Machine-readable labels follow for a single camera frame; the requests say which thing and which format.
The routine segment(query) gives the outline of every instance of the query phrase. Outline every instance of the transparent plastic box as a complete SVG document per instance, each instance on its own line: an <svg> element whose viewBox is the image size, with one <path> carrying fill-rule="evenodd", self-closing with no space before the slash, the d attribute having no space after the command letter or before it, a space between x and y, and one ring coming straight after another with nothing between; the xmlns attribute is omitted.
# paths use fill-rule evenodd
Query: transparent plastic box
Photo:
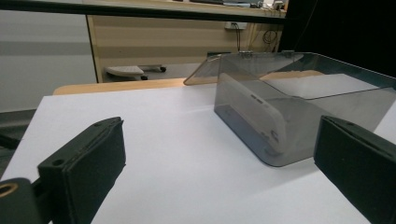
<svg viewBox="0 0 396 224"><path fill-rule="evenodd" d="M396 79L315 53L220 57L215 112L263 162L314 154L322 115L373 132L396 100Z"/></svg>

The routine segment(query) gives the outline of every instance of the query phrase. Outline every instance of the wooden table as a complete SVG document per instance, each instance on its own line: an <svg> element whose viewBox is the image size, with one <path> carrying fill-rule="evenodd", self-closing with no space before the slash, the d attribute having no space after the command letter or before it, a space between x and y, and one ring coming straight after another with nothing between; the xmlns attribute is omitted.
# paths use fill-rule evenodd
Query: wooden table
<svg viewBox="0 0 396 224"><path fill-rule="evenodd" d="M66 94L80 94L91 92L104 91L130 91L142 89L157 89L166 87L181 87L184 86L185 78L169 78L159 80L146 81L128 81L128 82L112 82L112 83L97 83L97 84L83 84L62 86L54 91L54 95Z"/></svg>

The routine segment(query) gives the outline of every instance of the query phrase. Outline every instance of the electrical socket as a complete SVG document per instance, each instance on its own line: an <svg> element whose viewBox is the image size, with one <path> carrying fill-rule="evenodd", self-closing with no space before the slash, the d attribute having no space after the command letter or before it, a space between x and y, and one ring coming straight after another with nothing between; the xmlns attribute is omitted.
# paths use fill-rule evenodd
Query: electrical socket
<svg viewBox="0 0 396 224"><path fill-rule="evenodd" d="M233 23L238 24L239 30L245 30L248 26L247 22L226 21L224 28L228 30L236 30L236 27L233 25Z"/></svg>

